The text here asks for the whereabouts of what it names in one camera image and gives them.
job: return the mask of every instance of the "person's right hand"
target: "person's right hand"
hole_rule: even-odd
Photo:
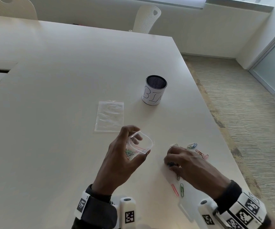
[[[172,166],[169,169],[213,199],[220,197],[231,182],[200,155],[182,147],[171,147],[164,162],[174,162],[181,166]]]

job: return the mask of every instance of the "person's left hand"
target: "person's left hand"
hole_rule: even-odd
[[[97,194],[112,195],[114,190],[124,184],[131,174],[146,160],[146,154],[139,154],[131,161],[127,158],[125,149],[130,135],[140,129],[134,125],[123,126],[117,138],[109,145],[106,157],[97,173],[92,190]],[[140,135],[135,136],[135,144],[142,140]]]

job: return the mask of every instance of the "black mesh cup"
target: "black mesh cup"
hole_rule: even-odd
[[[142,100],[148,105],[158,105],[167,86],[164,78],[151,75],[146,78],[146,85]]]

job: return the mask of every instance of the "perforated chair back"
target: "perforated chair back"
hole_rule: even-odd
[[[0,16],[38,20],[36,9],[29,0],[0,0]]]
[[[148,34],[160,15],[161,10],[158,7],[154,5],[142,5],[137,11],[132,31]]]

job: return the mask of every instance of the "open plastic bag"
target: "open plastic bag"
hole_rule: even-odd
[[[124,124],[124,102],[103,101],[98,103],[95,131],[119,132]]]

